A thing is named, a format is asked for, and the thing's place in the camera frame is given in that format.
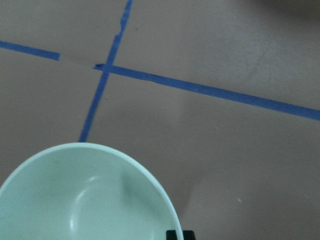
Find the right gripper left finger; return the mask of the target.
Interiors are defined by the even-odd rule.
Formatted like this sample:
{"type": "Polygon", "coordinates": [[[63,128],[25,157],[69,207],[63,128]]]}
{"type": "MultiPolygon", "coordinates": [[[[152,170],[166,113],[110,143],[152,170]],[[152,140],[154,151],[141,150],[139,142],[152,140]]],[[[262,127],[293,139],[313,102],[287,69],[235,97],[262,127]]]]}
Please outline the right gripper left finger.
{"type": "Polygon", "coordinates": [[[177,240],[177,233],[175,230],[166,231],[166,240],[177,240]]]}

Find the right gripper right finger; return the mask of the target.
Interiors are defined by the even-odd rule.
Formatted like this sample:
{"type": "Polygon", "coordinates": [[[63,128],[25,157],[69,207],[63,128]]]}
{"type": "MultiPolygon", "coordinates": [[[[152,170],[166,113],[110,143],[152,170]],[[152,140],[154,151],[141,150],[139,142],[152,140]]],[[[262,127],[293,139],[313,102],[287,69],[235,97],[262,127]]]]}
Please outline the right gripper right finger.
{"type": "Polygon", "coordinates": [[[183,239],[184,240],[195,240],[195,233],[192,230],[183,230],[183,239]]]}

